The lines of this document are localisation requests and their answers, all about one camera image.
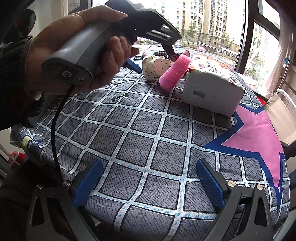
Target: metal bolt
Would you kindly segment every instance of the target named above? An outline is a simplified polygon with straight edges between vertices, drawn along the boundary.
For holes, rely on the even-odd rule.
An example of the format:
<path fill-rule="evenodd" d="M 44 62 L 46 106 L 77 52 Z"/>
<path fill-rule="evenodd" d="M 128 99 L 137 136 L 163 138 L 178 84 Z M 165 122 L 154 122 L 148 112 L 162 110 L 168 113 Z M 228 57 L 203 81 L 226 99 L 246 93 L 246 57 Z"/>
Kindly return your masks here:
<path fill-rule="evenodd" d="M 263 189 L 263 186 L 262 186 L 261 184 L 258 184 L 256 187 L 257 187 L 257 189 L 259 189 L 259 190 L 262 190 L 262 189 Z"/>
<path fill-rule="evenodd" d="M 71 181 L 69 181 L 69 180 L 66 180 L 66 181 L 63 181 L 63 186 L 64 187 L 68 187 L 68 186 L 70 186 L 70 184 L 71 184 Z"/>
<path fill-rule="evenodd" d="M 228 182 L 228 186 L 235 187 L 236 186 L 236 183 L 234 181 L 229 181 Z"/>

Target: human hand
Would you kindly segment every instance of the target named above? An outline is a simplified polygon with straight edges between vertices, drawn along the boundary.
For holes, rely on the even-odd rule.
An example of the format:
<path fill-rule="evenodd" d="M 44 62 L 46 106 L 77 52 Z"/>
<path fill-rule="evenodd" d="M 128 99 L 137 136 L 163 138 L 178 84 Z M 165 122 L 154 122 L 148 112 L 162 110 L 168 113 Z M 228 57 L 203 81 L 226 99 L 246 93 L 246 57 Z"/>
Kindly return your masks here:
<path fill-rule="evenodd" d="M 99 19 L 116 22 L 124 17 L 127 17 L 125 13 L 101 5 L 67 15 L 48 25 L 31 43 L 25 68 L 27 90 L 65 94 L 70 84 L 42 76 L 41 64 L 85 25 Z M 94 76 L 90 82 L 75 87 L 73 93 L 87 92 L 109 84 L 125 61 L 139 53 L 137 48 L 129 46 L 125 37 L 112 37 L 107 41 L 106 49 L 102 57 L 103 72 Z"/>

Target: pink sponge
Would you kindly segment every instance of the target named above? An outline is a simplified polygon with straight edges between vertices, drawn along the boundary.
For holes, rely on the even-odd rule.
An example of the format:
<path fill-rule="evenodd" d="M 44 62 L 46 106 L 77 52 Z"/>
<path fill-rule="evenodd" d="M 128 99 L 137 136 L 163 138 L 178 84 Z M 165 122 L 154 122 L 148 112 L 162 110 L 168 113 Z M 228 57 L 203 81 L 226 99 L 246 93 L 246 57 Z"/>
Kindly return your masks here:
<path fill-rule="evenodd" d="M 191 58 L 181 54 L 173 66 L 159 78 L 160 87 L 163 90 L 170 92 L 184 76 L 190 66 L 190 63 Z"/>

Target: checkered bedspread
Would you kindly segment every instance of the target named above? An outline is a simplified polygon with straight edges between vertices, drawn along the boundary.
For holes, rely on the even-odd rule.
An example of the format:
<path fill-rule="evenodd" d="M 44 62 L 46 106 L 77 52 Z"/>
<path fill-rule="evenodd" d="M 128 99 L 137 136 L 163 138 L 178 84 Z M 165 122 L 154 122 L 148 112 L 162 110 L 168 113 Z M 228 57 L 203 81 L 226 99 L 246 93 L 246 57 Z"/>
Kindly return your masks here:
<path fill-rule="evenodd" d="M 259 108 L 253 92 L 236 77 L 245 88 L 242 103 Z M 170 93 L 162 91 L 158 81 L 146 82 L 143 75 L 129 69 L 121 69 L 114 80 L 133 81 L 70 97 L 56 125 L 58 160 L 65 180 L 73 179 L 94 158 L 103 161 L 102 177 L 86 203 L 90 214 L 137 240 L 200 240 L 216 217 L 195 171 L 196 161 L 205 158 L 238 185 L 262 184 L 274 224 L 286 217 L 289 178 L 285 160 L 278 205 L 257 159 L 204 148 L 236 124 L 234 117 L 180 102 L 185 79 Z M 33 129 L 19 128 L 21 141 L 44 164 L 53 162 L 50 127 L 56 109 L 50 108 Z M 241 211 L 225 240 L 234 233 Z"/>

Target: white box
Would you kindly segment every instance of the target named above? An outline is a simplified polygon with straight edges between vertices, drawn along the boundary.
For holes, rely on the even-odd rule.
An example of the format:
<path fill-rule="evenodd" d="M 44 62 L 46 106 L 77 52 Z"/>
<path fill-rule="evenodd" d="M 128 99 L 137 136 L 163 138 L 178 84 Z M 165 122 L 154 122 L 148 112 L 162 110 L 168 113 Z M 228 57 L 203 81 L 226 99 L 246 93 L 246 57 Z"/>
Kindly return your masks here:
<path fill-rule="evenodd" d="M 231 117 L 244 89 L 231 69 L 213 57 L 194 54 L 181 101 Z"/>

